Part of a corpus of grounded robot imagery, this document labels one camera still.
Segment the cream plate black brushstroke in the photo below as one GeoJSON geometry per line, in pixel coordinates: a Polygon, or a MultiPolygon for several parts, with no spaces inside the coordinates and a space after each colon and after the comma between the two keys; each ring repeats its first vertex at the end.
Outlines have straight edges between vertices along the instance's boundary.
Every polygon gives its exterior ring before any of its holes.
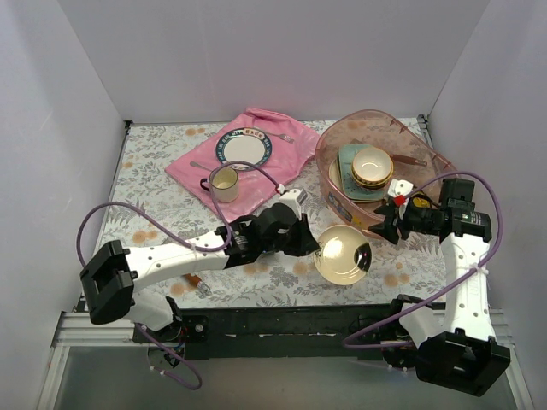
{"type": "Polygon", "coordinates": [[[363,279],[372,263],[372,249],[363,233],[349,225],[333,225],[318,239],[315,268],[328,282],[353,285],[363,279]]]}

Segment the mint divided rectangular tray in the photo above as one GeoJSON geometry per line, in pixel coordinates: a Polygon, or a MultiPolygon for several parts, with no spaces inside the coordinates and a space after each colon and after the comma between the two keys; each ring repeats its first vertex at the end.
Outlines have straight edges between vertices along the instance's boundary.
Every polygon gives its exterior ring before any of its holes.
{"type": "Polygon", "coordinates": [[[369,190],[357,184],[353,179],[342,181],[342,191],[354,202],[377,202],[385,195],[385,190],[383,188],[369,190]]]}

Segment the cream bowl pink rim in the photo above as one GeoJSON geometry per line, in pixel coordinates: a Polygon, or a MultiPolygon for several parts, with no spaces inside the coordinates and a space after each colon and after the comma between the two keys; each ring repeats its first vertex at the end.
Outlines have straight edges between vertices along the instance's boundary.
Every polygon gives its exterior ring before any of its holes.
{"type": "Polygon", "coordinates": [[[377,184],[392,175],[393,162],[384,150],[368,146],[354,156],[352,172],[365,183],[377,184]]]}

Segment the striped white bowl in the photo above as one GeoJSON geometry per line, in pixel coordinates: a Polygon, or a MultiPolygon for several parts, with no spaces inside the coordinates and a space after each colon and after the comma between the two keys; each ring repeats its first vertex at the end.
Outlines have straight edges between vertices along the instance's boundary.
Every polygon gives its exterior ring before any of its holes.
{"type": "Polygon", "coordinates": [[[361,177],[352,174],[352,178],[355,181],[357,185],[362,187],[365,190],[380,190],[383,189],[390,181],[391,177],[382,179],[380,181],[367,181],[365,179],[362,179],[361,177]]]}

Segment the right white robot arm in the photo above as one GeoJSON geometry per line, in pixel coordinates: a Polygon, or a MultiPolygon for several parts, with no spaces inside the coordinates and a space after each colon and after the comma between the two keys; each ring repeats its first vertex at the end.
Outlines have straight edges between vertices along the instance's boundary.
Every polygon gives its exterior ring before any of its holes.
{"type": "Polygon", "coordinates": [[[399,296],[399,310],[387,317],[386,327],[396,339],[410,337],[415,345],[419,380],[482,396],[510,364],[509,349],[497,342],[489,314],[485,260],[491,218],[476,211],[472,180],[444,179],[436,204],[413,188],[407,180],[393,179],[386,203],[376,210],[384,220],[369,230],[391,243],[412,232],[438,238],[448,288],[444,322],[417,299],[399,296]]]}

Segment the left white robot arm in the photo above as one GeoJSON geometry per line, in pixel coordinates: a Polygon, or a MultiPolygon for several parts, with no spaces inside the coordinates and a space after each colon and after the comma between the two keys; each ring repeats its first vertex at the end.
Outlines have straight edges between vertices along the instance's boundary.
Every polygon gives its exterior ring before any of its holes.
{"type": "Polygon", "coordinates": [[[118,240],[110,241],[85,264],[80,280],[92,324],[129,319],[171,342],[182,330],[179,311],[174,302],[153,292],[152,285],[252,264],[267,253],[301,257],[319,248],[306,214],[295,214],[277,202],[259,215],[240,216],[191,239],[188,247],[168,243],[126,248],[118,240]]]}

